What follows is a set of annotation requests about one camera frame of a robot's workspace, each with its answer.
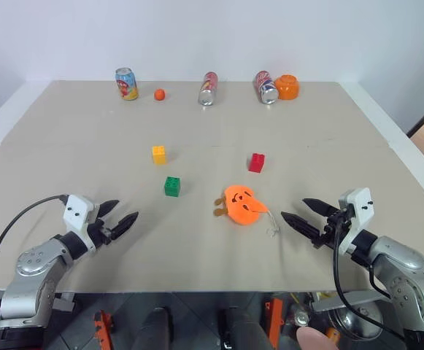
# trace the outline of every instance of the toy block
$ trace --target toy block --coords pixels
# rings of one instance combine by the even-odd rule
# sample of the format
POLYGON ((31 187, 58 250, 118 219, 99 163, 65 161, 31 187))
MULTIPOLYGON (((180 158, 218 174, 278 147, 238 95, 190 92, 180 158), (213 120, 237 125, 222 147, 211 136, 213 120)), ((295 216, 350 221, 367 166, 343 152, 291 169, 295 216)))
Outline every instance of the toy block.
POLYGON ((165 182, 165 195, 169 195, 171 197, 179 197, 180 190, 181 190, 180 178, 168 176, 165 182))
POLYGON ((265 155, 259 155, 258 153, 253 153, 253 157, 249 163, 249 171, 260 173, 263 168, 263 162, 265 162, 265 155))
POLYGON ((153 146, 152 157, 154 164, 166 164, 166 151, 165 146, 153 146))

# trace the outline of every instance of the white table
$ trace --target white table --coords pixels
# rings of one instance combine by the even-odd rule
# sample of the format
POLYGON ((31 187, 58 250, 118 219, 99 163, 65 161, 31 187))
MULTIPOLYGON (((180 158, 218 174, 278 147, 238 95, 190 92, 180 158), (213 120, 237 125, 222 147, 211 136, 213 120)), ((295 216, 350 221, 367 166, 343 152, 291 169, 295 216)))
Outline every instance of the white table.
MULTIPOLYGON (((53 82, 0 146, 0 233, 30 203, 79 193, 121 203, 107 220, 139 211, 121 239, 84 257, 60 284, 75 292, 334 289, 331 250, 312 248, 280 216, 289 211, 323 226, 302 198, 337 204, 345 190, 370 187, 376 215, 369 230, 424 254, 424 190, 386 140, 336 83, 301 84, 294 101, 260 104, 252 84, 220 83, 204 108, 197 82, 146 82, 136 101, 121 100, 114 82, 53 82), (153 91, 164 88, 158 102, 153 91), (156 166, 150 148, 164 145, 156 166), (247 170, 253 152, 266 155, 261 174, 247 170), (167 176, 181 178, 166 197, 167 176), (214 200, 230 184, 255 191, 281 233, 266 234, 265 215, 251 226, 214 217, 214 200)), ((62 205, 22 218, 0 250, 0 288, 17 256, 64 233, 62 205)), ((368 282, 349 259, 346 289, 368 282)))

